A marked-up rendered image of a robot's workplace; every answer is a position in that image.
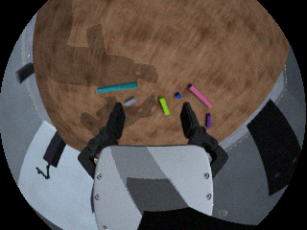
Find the lime green rod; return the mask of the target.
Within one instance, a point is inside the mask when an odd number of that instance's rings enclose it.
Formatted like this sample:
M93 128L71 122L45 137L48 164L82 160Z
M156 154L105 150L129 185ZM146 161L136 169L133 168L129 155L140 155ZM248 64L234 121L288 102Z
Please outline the lime green rod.
M170 114L169 109L168 109L168 106L167 106L167 104L166 104L166 102L165 102L164 96L159 97L159 100L160 100L160 102L161 102L161 105L162 105L162 107L163 107L163 109L164 109L165 114L166 114L166 115Z

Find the turquoise rod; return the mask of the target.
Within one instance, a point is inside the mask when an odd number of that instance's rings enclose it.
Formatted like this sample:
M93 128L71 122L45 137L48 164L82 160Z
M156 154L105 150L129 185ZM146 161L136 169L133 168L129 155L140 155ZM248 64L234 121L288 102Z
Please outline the turquoise rod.
M135 81L135 82L127 82L127 83L120 83L120 84L99 87L97 91L98 93L103 93L103 92L108 92L108 91L137 88L137 86L138 86L137 81Z

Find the small blue cube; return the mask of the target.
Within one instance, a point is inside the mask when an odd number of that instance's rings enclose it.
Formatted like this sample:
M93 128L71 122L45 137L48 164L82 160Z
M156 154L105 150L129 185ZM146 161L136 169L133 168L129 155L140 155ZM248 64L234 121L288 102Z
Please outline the small blue cube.
M179 92L177 92L175 95L176 95L177 99L180 99L180 98L181 98L181 95L180 95Z

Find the pink rod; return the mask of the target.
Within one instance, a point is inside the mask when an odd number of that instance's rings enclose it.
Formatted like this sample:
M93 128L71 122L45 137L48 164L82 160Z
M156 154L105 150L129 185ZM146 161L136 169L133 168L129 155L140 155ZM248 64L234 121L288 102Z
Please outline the pink rod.
M192 90L209 108L211 108L213 105L210 101L208 101L202 93L191 83L189 86L189 89Z

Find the purple rod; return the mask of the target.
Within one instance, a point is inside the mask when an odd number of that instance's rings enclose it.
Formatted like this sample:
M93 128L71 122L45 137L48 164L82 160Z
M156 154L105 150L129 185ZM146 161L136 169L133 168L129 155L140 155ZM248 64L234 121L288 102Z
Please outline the purple rod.
M206 114L206 127L210 128L210 119L211 119L211 115L210 113Z

